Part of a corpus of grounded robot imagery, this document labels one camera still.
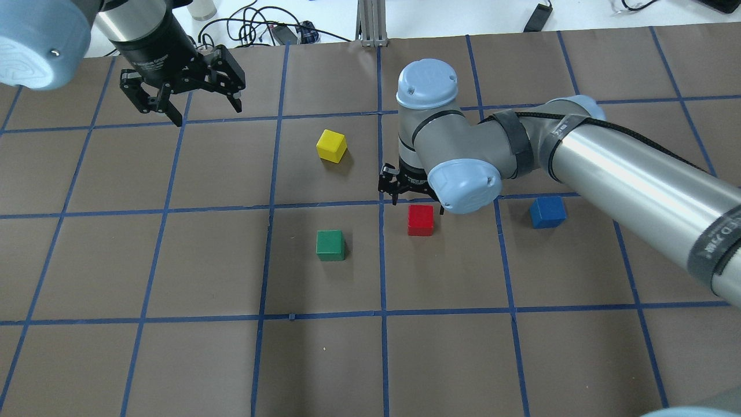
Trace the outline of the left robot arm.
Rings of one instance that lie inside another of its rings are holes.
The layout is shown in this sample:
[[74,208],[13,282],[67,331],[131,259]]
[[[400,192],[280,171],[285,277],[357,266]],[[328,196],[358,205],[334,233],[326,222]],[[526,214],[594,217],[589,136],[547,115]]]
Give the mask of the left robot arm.
[[1,81],[53,90],[74,78],[98,27],[130,68],[119,87],[142,114],[164,114],[182,126],[173,95],[219,93],[241,112],[244,70],[224,45],[204,54],[174,16],[188,1],[3,1]]

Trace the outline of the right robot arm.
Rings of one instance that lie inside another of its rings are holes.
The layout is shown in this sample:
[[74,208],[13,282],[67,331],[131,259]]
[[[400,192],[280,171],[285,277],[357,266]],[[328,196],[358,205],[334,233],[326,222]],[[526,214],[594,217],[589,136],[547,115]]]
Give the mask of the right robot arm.
[[691,277],[739,306],[739,188],[654,141],[607,122],[591,97],[554,98],[470,124],[450,64],[424,58],[402,69],[398,164],[378,190],[396,203],[423,193],[446,211],[493,203],[504,180],[542,169],[627,227]]

